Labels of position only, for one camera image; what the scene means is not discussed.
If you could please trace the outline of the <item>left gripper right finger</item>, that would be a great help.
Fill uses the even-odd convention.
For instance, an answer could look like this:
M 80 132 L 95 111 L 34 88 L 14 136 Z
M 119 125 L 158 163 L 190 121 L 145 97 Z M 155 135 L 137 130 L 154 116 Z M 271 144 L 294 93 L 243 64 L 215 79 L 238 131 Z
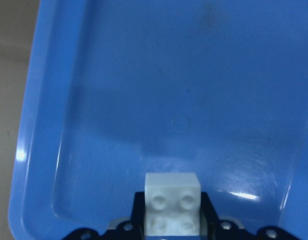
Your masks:
M 275 226 L 260 228 L 255 234 L 230 219 L 220 219 L 206 192 L 201 193 L 200 230 L 201 240 L 295 240 L 291 233 Z

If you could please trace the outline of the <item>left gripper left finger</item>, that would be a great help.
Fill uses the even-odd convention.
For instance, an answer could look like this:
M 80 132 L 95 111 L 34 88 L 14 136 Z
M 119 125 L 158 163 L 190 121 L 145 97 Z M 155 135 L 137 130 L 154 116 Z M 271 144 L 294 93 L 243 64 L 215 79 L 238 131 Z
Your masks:
M 128 220 L 122 220 L 113 229 L 107 229 L 104 234 L 99 234 L 91 228 L 78 228 L 63 240 L 144 240 L 144 220 L 145 193 L 136 192 Z

